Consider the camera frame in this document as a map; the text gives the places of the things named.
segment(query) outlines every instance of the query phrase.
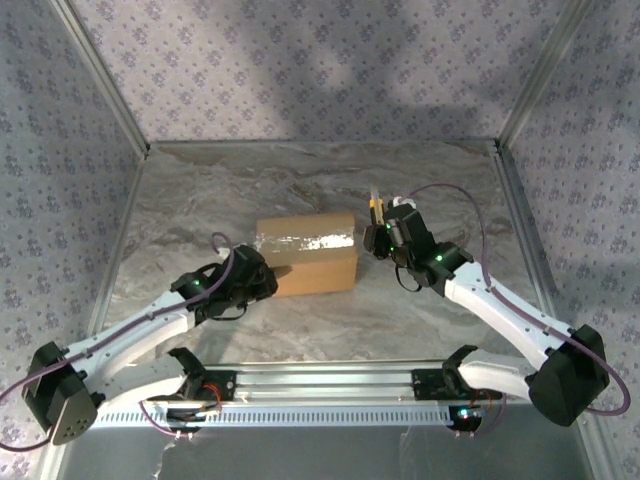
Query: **patterned wallpaper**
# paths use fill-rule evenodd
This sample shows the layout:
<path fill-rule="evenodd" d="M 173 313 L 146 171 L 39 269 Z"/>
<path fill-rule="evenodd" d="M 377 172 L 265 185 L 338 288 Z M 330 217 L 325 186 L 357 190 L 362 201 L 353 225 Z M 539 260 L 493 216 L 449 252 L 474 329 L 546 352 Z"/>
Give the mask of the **patterned wallpaper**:
<path fill-rule="evenodd" d="M 631 410 L 609 425 L 640 478 L 640 6 L 595 4 L 512 151 L 558 314 L 603 332 L 631 388 Z M 612 386 L 602 403 L 619 402 Z"/>
<path fill-rule="evenodd" d="M 562 0 L 75 0 L 148 141 L 496 137 Z"/>
<path fill-rule="evenodd" d="M 0 2 L 0 388 L 87 327 L 137 158 L 45 0 Z M 0 438 L 41 435 L 18 395 Z M 0 478 L 37 456 L 0 451 Z"/>

